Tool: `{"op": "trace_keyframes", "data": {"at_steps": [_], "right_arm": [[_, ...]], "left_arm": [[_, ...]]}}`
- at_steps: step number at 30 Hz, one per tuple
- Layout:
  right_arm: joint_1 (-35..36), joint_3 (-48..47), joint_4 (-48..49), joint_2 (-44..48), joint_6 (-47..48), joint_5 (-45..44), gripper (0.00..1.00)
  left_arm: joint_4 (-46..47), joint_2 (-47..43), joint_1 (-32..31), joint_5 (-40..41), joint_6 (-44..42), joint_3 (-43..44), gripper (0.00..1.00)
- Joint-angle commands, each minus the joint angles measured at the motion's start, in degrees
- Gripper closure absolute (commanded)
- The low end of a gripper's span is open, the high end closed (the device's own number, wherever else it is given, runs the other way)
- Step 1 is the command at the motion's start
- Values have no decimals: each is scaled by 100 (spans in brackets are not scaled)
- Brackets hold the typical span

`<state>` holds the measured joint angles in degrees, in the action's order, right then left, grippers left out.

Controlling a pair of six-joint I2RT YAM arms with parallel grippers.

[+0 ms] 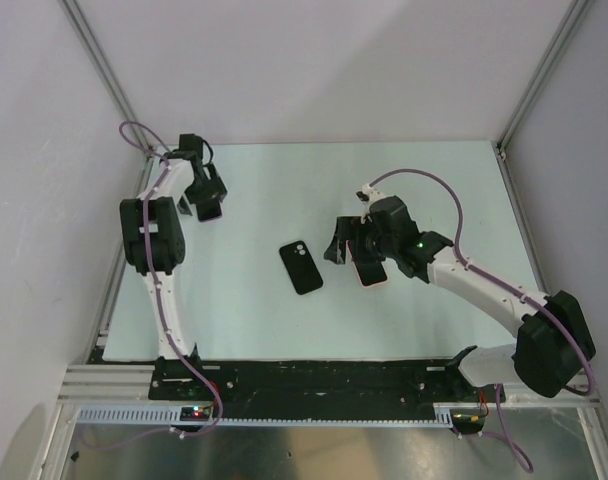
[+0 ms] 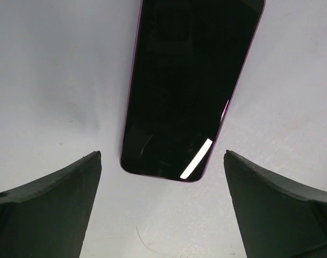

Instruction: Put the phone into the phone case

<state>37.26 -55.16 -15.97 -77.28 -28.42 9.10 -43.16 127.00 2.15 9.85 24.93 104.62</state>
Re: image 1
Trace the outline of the small black phone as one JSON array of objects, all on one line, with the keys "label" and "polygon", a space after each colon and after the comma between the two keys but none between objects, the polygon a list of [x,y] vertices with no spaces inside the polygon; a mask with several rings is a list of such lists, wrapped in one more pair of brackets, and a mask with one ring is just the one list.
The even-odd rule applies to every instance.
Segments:
[{"label": "small black phone", "polygon": [[218,199],[200,202],[196,205],[199,222],[208,222],[222,217],[222,206]]}]

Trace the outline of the black smartphone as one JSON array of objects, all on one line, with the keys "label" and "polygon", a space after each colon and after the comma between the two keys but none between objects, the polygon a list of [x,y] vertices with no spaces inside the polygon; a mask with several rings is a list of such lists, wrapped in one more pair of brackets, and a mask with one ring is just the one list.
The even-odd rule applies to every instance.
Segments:
[{"label": "black smartphone", "polygon": [[372,287],[388,280],[386,270],[380,261],[356,262],[355,269],[363,287]]}]

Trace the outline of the pink phone case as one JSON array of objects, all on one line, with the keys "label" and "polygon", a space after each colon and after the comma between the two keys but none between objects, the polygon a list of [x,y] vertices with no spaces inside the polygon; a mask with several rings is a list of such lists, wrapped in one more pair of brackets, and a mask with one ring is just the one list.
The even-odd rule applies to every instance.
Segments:
[{"label": "pink phone case", "polygon": [[380,261],[363,260],[358,255],[355,242],[348,242],[347,247],[357,277],[364,288],[374,287],[388,281],[387,272]]}]

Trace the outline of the black phone case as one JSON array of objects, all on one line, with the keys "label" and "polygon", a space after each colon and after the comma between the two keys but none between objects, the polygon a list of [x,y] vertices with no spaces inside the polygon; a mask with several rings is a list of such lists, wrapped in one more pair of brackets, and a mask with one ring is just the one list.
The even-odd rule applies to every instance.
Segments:
[{"label": "black phone case", "polygon": [[322,276],[304,241],[286,244],[278,252],[298,295],[306,295],[323,287]]}]

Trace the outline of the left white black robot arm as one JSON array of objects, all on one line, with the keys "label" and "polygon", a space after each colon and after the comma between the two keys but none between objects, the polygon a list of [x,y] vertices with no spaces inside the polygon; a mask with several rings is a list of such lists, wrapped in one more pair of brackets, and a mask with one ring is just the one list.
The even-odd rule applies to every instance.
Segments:
[{"label": "left white black robot arm", "polygon": [[212,154],[201,136],[180,135],[177,148],[158,156],[153,183],[119,205],[125,259],[143,279],[154,311],[158,358],[183,364],[170,384],[185,399],[204,391],[206,376],[180,310],[178,272],[187,254],[180,217],[208,222],[222,216],[227,189],[213,160],[204,158]]}]

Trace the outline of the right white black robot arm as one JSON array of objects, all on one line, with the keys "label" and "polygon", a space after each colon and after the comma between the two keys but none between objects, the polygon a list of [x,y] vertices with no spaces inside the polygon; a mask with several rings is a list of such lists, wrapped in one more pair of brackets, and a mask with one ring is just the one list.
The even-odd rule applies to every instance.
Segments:
[{"label": "right white black robot arm", "polygon": [[362,216],[337,218],[324,258],[352,262],[363,283],[376,282],[392,260],[408,278],[449,291],[497,321],[514,343],[471,346],[449,363],[448,393],[470,400],[491,384],[521,383],[553,398],[570,387],[596,349],[578,300],[560,291],[530,292],[482,272],[457,255],[455,244],[434,231],[421,231],[397,196],[370,203]]}]

